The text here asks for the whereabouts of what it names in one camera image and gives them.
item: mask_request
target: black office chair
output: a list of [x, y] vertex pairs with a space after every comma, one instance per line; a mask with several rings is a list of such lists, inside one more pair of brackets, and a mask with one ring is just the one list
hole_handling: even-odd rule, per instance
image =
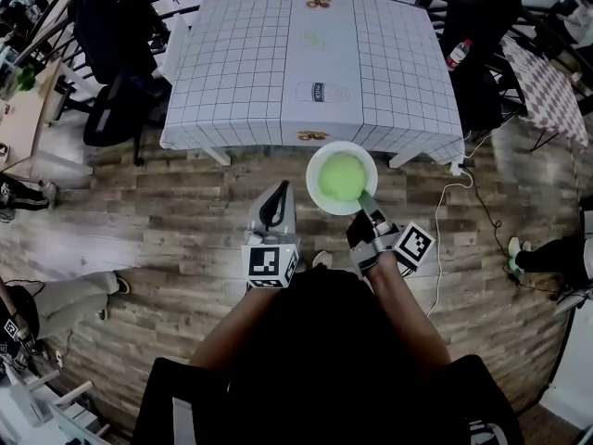
[[473, 43], [467, 58], [450, 73], [464, 132], [490, 131], [504, 122], [499, 87], [486, 65], [493, 64], [495, 52], [502, 53], [500, 39], [521, 10], [521, 0], [448, 0], [440, 39], [443, 55], [466, 39]]
[[113, 146], [133, 138], [134, 163], [141, 165], [142, 129], [154, 124], [148, 116], [158, 102], [148, 40], [168, 32], [147, 0], [72, 0], [68, 12], [94, 77], [107, 84], [91, 108], [84, 143]]

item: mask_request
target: small table with checkered tablecloth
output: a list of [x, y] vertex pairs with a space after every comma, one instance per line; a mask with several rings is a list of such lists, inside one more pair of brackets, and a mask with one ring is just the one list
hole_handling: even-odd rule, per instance
[[[566, 75], [547, 61], [521, 48], [508, 36], [500, 43], [524, 94], [527, 115], [522, 116], [522, 119], [543, 129], [542, 136], [545, 132], [553, 133], [551, 138], [564, 134], [569, 140], [575, 140], [583, 147], [587, 146], [588, 137], [583, 116]], [[541, 138], [540, 136], [534, 149], [538, 148]]]
[[207, 0], [175, 62], [161, 145], [463, 154], [457, 103], [423, 8], [389, 0]]

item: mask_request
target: white bowl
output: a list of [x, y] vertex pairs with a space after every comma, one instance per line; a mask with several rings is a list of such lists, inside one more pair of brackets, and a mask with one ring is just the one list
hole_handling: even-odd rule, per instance
[[322, 146], [311, 157], [307, 167], [307, 189], [313, 201], [322, 210], [330, 214], [347, 216], [348, 214], [360, 211], [360, 203], [358, 201], [336, 201], [324, 195], [319, 188], [319, 173], [323, 163], [335, 153], [348, 153], [348, 155], [353, 155], [362, 162], [367, 172], [367, 185], [365, 189], [371, 196], [377, 190], [377, 167], [369, 152], [352, 142], [332, 142]]

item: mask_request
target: bowl of green liquid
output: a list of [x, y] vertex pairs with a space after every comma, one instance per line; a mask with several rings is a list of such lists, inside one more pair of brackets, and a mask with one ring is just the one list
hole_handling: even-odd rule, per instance
[[322, 210], [341, 216], [353, 214], [360, 210], [363, 190], [374, 195], [377, 167], [364, 148], [351, 142], [332, 142], [309, 161], [307, 189]]

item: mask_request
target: bottle with red label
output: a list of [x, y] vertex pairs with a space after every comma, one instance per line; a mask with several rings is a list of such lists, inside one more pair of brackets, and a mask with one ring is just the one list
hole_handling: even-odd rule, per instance
[[455, 46], [451, 54], [447, 57], [447, 69], [449, 71], [455, 70], [469, 54], [471, 47], [472, 40], [465, 40]]

